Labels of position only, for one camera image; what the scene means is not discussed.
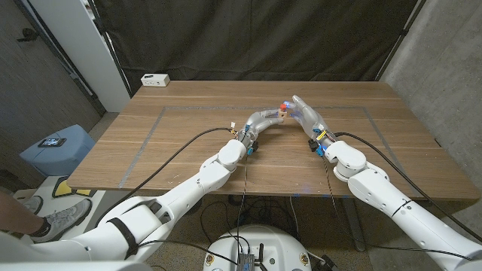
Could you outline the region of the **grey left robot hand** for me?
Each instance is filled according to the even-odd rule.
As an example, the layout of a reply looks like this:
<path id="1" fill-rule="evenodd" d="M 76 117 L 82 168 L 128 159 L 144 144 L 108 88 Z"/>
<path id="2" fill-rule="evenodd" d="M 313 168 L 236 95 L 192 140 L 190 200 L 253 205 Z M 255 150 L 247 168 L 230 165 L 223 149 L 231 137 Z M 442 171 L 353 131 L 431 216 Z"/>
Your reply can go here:
<path id="1" fill-rule="evenodd" d="M 283 121 L 284 119 L 278 115 L 277 109 L 256 111 L 248 118 L 244 127 L 238 132 L 237 139 L 242 142 L 246 148 L 250 148 L 261 132 Z"/>

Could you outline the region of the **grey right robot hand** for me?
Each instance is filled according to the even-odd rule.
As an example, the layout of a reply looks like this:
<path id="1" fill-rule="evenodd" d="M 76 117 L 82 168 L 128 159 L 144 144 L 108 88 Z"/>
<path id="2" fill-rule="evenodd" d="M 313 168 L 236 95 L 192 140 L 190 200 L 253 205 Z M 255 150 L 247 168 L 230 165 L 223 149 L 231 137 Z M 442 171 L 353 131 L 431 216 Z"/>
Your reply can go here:
<path id="1" fill-rule="evenodd" d="M 302 126 L 310 139 L 324 147 L 328 147 L 336 141 L 322 116 L 299 96 L 293 95 L 292 102 L 284 101 L 283 104 L 287 109 L 292 110 L 290 116 Z"/>

